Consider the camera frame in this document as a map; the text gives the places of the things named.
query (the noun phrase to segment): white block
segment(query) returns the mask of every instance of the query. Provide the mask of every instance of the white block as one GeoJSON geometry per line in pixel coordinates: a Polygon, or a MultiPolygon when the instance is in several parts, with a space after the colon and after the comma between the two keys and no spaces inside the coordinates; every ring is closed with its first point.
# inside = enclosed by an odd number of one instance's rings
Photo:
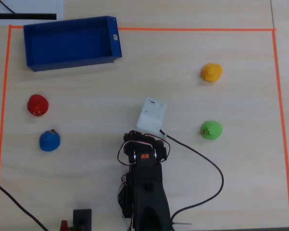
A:
{"type": "Polygon", "coordinates": [[[155,99],[147,98],[141,110],[137,122],[137,129],[140,131],[160,135],[166,113],[166,105],[155,99]]]}

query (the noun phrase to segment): table surface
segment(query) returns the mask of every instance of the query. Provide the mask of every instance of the table surface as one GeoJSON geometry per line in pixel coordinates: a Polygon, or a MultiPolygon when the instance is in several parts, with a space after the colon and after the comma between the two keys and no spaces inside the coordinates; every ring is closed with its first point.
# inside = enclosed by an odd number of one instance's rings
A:
{"type": "MultiPolygon", "coordinates": [[[[65,0],[65,19],[111,15],[120,27],[273,28],[289,155],[289,0],[65,0]]],[[[123,31],[114,64],[32,72],[24,36],[12,30],[0,185],[49,230],[92,209],[92,230],[126,230],[116,202],[116,160],[123,135],[135,129],[146,97],[167,104],[163,130],[195,148],[224,173],[222,193],[176,216],[180,230],[289,226],[289,200],[271,31],[123,31]],[[207,63],[223,75],[200,77],[207,63]],[[50,103],[42,117],[26,110],[30,95],[50,103]],[[216,120],[224,131],[208,141],[199,128],[216,120]],[[61,146],[38,147],[57,130],[61,146]]],[[[0,26],[0,120],[8,27],[0,26]]],[[[171,214],[216,193],[221,178],[201,157],[171,142],[163,163],[171,214]]],[[[0,231],[40,227],[0,192],[0,231]]]]}

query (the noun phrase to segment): green ball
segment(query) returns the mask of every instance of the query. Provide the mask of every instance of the green ball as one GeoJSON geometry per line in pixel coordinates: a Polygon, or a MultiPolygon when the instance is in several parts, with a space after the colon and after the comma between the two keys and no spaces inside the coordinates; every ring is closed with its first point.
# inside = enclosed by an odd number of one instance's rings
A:
{"type": "Polygon", "coordinates": [[[222,132],[222,125],[216,121],[207,121],[201,127],[202,137],[208,140],[216,140],[222,132]]]}

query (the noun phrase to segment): white paper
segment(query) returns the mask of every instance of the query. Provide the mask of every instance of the white paper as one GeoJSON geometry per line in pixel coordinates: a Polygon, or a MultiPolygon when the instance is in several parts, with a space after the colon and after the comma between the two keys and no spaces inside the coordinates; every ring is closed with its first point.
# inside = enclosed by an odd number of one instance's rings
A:
{"type": "MultiPolygon", "coordinates": [[[[2,0],[2,2],[16,13],[56,13],[57,21],[63,20],[63,0],[2,0]]],[[[0,3],[0,13],[10,13],[10,11],[0,3]]],[[[0,19],[0,25],[26,25],[53,21],[55,20],[0,19]]]]}

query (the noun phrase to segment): blue ball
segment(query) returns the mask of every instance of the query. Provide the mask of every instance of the blue ball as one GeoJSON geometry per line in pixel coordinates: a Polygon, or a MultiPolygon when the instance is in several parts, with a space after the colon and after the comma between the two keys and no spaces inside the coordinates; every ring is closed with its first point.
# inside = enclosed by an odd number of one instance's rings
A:
{"type": "Polygon", "coordinates": [[[54,130],[44,132],[39,138],[39,146],[43,151],[51,152],[60,145],[60,136],[54,130]]]}

